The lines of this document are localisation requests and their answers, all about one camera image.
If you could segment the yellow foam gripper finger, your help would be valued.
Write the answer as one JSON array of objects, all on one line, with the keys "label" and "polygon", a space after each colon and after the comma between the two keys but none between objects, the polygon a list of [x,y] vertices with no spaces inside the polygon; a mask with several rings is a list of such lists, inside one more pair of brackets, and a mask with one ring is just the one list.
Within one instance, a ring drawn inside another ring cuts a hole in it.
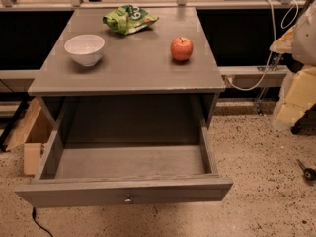
[{"label": "yellow foam gripper finger", "polygon": [[275,129],[290,129],[316,104],[316,67],[304,65],[283,79],[273,112]]},{"label": "yellow foam gripper finger", "polygon": [[270,46],[270,51],[279,54],[292,54],[292,39],[294,27],[288,29],[279,39]]}]

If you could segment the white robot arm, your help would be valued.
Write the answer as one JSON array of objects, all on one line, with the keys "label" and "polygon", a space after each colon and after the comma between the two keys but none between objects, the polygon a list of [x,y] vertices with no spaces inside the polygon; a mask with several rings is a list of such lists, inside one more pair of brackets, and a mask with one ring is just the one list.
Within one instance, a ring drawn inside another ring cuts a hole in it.
[{"label": "white robot arm", "polygon": [[290,54],[303,65],[298,72],[288,72],[285,76],[273,113],[273,126],[287,130],[316,104],[316,1],[293,27],[273,42],[270,51]]}]

